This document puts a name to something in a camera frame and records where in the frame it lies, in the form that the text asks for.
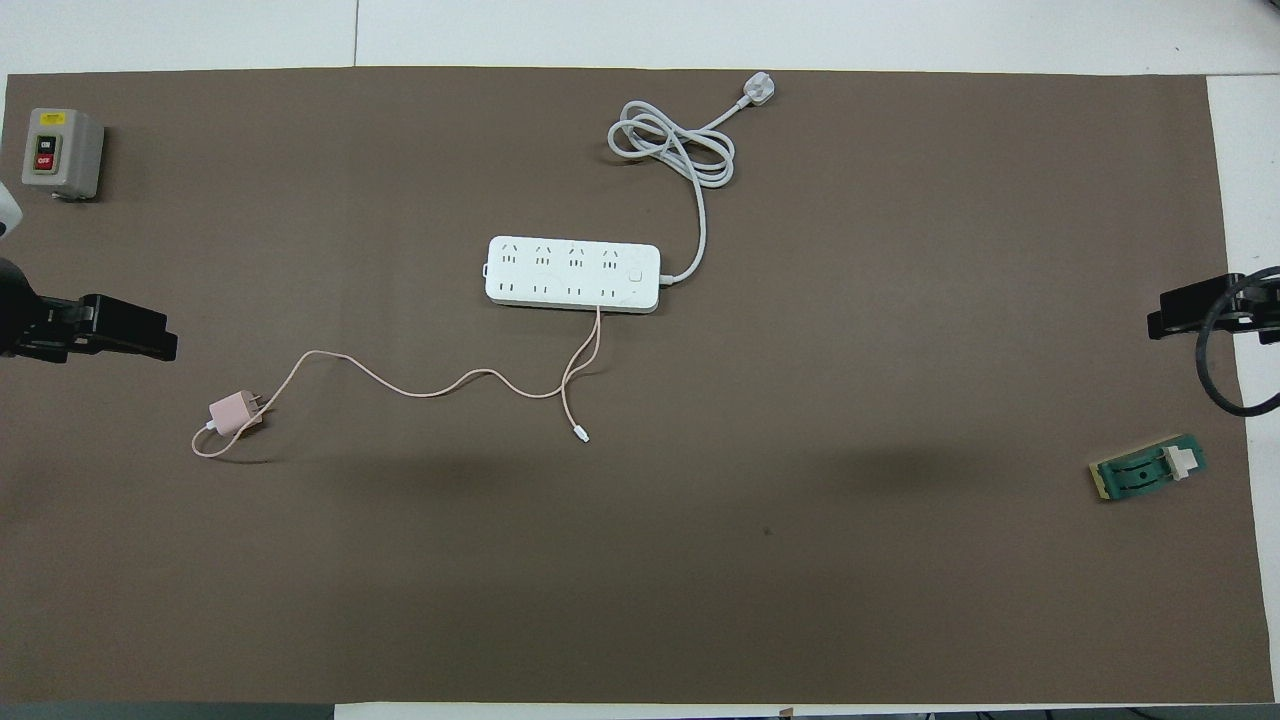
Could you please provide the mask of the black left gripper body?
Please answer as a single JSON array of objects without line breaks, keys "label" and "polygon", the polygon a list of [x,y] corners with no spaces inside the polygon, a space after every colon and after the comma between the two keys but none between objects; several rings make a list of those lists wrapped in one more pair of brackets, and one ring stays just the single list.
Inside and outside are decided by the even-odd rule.
[{"label": "black left gripper body", "polygon": [[72,354],[87,354],[77,340],[86,319],[84,299],[37,295],[20,268],[1,260],[1,355],[65,363]]}]

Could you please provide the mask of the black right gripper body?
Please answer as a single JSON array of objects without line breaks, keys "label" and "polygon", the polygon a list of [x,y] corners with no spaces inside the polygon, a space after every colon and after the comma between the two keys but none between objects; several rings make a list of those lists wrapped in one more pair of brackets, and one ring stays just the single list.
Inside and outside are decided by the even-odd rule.
[{"label": "black right gripper body", "polygon": [[1240,332],[1258,336],[1261,345],[1279,342],[1279,270],[1260,270],[1239,291]]}]

